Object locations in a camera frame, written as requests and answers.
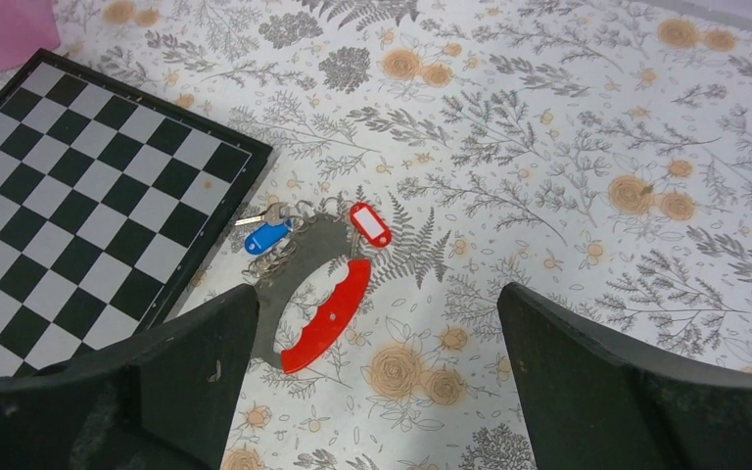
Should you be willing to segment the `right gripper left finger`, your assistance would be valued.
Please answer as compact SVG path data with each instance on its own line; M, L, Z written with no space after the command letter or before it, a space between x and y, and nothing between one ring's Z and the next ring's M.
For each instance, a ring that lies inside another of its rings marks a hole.
M0 378L0 469L216 469L259 323L237 286L160 326Z

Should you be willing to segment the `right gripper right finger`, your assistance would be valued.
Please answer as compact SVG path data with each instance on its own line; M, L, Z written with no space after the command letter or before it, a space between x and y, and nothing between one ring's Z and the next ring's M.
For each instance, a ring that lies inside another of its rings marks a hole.
M540 469L752 469L752 374L666 352L514 282L497 312Z

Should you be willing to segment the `blue key tag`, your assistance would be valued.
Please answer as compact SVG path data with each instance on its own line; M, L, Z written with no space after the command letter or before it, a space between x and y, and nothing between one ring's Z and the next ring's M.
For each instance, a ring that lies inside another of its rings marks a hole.
M252 256L260 256L281 242L291 232L290 221L280 224L264 223L245 239L244 250Z

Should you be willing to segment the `silver key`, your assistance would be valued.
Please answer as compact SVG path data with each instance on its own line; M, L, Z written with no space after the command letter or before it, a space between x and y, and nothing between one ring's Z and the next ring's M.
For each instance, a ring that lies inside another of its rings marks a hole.
M276 202L269 205L262 213L254 216L238 219L234 222L236 227L265 223L268 225L281 225L290 218L291 206L287 203Z

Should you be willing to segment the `keyring with red fob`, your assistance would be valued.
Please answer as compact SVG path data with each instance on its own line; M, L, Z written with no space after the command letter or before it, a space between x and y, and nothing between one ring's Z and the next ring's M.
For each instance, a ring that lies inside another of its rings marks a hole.
M297 374L335 346L370 287L372 261L345 216L308 211L280 250L257 258L259 321L251 359Z

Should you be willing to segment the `red key tag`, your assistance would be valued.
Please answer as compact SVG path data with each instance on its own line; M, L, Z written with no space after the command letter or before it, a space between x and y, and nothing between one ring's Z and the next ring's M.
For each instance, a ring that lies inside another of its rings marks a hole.
M349 210L352 225L375 248L386 248L393 240L387 223L372 206L367 203L355 203Z

